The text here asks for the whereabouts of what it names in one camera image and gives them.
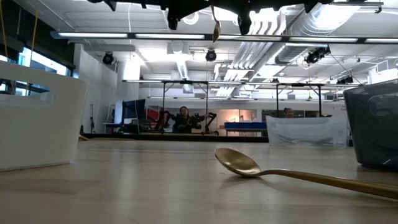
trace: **table surface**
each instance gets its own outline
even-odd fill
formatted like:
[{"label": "table surface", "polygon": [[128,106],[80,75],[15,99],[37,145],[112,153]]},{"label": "table surface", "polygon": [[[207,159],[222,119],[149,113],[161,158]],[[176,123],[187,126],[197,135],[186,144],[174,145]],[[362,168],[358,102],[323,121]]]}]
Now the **table surface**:
[{"label": "table surface", "polygon": [[1,223],[396,223],[398,201],[288,177],[245,179],[218,147],[263,169],[314,172],[398,186],[354,150],[269,149],[264,143],[85,141],[71,164],[0,173]]}]

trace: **white basket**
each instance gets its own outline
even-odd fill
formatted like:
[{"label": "white basket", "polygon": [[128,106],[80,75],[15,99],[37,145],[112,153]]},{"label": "white basket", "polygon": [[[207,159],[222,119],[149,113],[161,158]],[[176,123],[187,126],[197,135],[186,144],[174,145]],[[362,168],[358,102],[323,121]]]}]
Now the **white basket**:
[{"label": "white basket", "polygon": [[270,147],[273,146],[347,146],[347,115],[330,118],[273,118],[267,116]]}]

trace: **hanging spoon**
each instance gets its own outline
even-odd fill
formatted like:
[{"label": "hanging spoon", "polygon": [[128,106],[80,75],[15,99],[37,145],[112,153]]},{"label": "hanging spoon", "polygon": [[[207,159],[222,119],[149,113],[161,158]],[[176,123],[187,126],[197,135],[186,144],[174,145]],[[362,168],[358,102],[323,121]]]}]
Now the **hanging spoon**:
[{"label": "hanging spoon", "polygon": [[339,187],[342,189],[354,190],[367,194],[378,195],[387,198],[398,199],[398,187],[349,180],[340,177],[311,174],[285,169],[271,169],[261,171],[260,167],[250,157],[232,149],[217,149],[215,156],[218,161],[229,171],[246,177],[259,177],[262,175],[283,175],[300,180],[306,180],[318,184]]},{"label": "hanging spoon", "polygon": [[221,34],[221,24],[220,22],[216,19],[216,15],[214,13],[214,5],[211,3],[211,12],[213,13],[213,18],[214,21],[216,21],[216,26],[214,27],[214,32],[213,32],[213,43],[218,40],[218,37]]}]

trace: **box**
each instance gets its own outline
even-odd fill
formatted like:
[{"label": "box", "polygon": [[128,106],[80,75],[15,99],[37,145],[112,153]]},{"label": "box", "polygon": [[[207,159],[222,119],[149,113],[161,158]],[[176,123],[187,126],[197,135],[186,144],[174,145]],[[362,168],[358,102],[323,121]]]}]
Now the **box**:
[{"label": "box", "polygon": [[267,129],[267,123],[253,122],[253,128],[256,128],[256,129]]},{"label": "box", "polygon": [[270,147],[275,146],[347,146],[347,115],[330,118],[273,118],[267,116]]},{"label": "box", "polygon": [[247,122],[225,122],[224,126],[226,129],[249,129],[253,128],[252,123]]},{"label": "box", "polygon": [[398,170],[398,80],[344,91],[356,158]]}]

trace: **wire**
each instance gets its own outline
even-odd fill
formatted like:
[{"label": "wire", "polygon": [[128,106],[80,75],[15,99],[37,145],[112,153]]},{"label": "wire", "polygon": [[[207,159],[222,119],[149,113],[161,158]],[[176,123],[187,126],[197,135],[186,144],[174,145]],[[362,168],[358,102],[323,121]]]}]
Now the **wire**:
[{"label": "wire", "polygon": [[[341,67],[343,67],[343,69],[344,70],[346,70],[346,72],[348,73],[348,74],[350,74],[350,72],[335,58],[335,56],[333,56],[332,54],[330,54],[330,56],[332,56],[335,60],[336,60],[336,62],[341,66]],[[352,75],[351,74],[351,77],[353,77],[359,84],[361,84],[362,85],[362,83],[358,80],[358,79],[356,79],[355,77],[354,77],[354,75]]]},{"label": "wire", "polygon": [[[32,49],[30,51],[30,60],[29,60],[29,67],[32,63],[32,56],[33,56],[33,51],[35,49],[35,43],[36,43],[36,30],[37,30],[37,20],[39,18],[39,0],[36,0],[36,15],[35,15],[35,27],[33,29],[33,38],[32,38]],[[29,87],[29,83],[26,82],[26,93],[27,93],[27,89]]]},{"label": "wire", "polygon": [[[2,1],[1,0],[0,0],[0,18],[1,18],[2,39],[4,42],[4,50],[6,51],[6,57],[7,57],[7,62],[8,62],[9,58],[8,58],[7,39],[6,39],[6,28],[4,26],[4,18],[2,16]],[[15,95],[16,89],[15,89],[14,81],[10,80],[10,83],[11,83],[11,94]]]},{"label": "wire", "polygon": [[1,27],[2,27],[2,40],[4,42],[4,50],[6,51],[6,57],[8,58],[6,29],[4,27],[4,19],[3,19],[3,16],[2,16],[2,1],[1,0],[0,0],[0,17],[1,17]]},{"label": "wire", "polygon": [[88,45],[90,46],[90,48],[91,48],[91,50],[93,51],[93,53],[94,53],[95,55],[97,55],[97,57],[100,58],[101,55],[97,54],[97,52],[94,50],[93,46],[91,45],[91,42],[90,42],[89,40],[87,40],[87,39],[84,39],[84,40],[85,40],[86,43],[88,43]]},{"label": "wire", "polygon": [[[127,12],[127,18],[129,19],[129,32],[131,32],[131,21],[130,21],[130,8],[131,8],[132,4],[130,4],[128,12]],[[139,130],[139,120],[138,120],[138,113],[137,113],[137,95],[136,95],[136,87],[134,86],[134,84],[132,84],[132,90],[134,92],[134,108],[136,109],[136,116],[137,116],[137,130],[138,130],[138,134],[141,134],[140,130]]]},{"label": "wire", "polygon": [[127,18],[129,19],[129,32],[131,32],[131,21],[130,21],[130,8],[131,8],[131,6],[132,6],[132,3],[130,4],[129,10],[127,12]]}]

